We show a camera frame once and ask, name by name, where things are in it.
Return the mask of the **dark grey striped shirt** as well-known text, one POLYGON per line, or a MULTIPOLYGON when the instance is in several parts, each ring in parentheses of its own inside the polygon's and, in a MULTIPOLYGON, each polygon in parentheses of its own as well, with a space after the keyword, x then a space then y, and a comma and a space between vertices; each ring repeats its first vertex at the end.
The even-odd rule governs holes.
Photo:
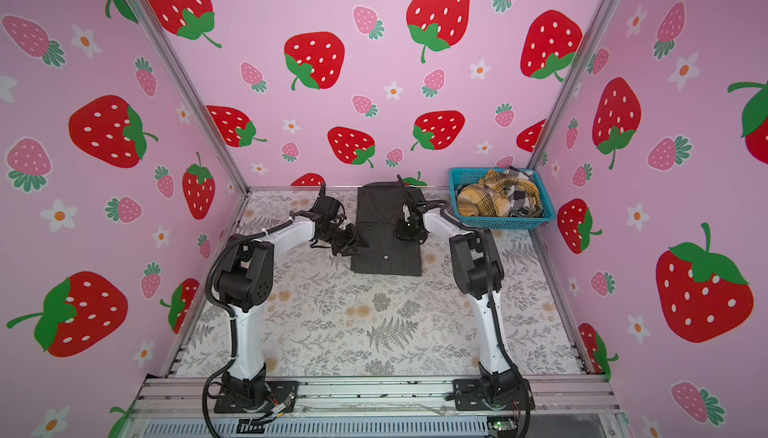
POLYGON ((360 274, 420 276, 422 261, 417 241, 400 239, 396 226, 405 219, 406 194, 396 182, 375 182, 357 192, 356 229, 367 247, 351 258, 360 274))

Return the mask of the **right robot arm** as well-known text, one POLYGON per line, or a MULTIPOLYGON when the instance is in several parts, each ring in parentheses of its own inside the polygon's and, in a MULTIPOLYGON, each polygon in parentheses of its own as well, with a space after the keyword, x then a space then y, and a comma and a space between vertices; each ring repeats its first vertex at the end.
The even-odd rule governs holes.
POLYGON ((436 236, 448 243, 454 281, 476 320, 482 399, 491 409, 518 405, 531 411, 530 384, 508 351, 500 307, 505 272, 492 231, 462 223, 443 200, 407 198, 403 214, 396 225, 399 239, 422 244, 436 236))

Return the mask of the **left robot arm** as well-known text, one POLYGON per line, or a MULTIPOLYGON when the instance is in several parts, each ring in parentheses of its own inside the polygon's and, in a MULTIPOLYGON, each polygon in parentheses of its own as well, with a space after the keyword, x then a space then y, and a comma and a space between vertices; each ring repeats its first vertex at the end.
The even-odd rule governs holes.
POLYGON ((277 259, 306 243, 340 256, 353 256, 368 246, 345 216, 341 202, 320 194, 312 208, 291 212, 278 226, 231 236, 214 261, 205 295, 227 314, 231 346, 227 364, 215 373, 221 378, 223 399, 233 399, 248 409, 269 400, 263 312, 273 290, 277 259))

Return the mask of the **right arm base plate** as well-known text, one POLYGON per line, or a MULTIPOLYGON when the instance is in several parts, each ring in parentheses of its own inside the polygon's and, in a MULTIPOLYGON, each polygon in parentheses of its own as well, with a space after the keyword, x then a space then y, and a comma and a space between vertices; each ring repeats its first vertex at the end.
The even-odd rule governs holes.
POLYGON ((499 384, 485 378, 455 379, 445 400, 459 411, 533 411, 535 401, 527 385, 526 380, 499 384))

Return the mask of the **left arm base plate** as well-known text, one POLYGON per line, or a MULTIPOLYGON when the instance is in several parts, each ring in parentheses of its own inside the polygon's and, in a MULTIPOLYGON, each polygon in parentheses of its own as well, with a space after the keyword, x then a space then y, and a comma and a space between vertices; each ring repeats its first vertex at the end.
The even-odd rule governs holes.
POLYGON ((255 385, 235 380, 221 387, 214 412, 265 414, 277 407, 279 414, 292 413, 298 388, 299 382, 293 380, 257 382, 255 385))

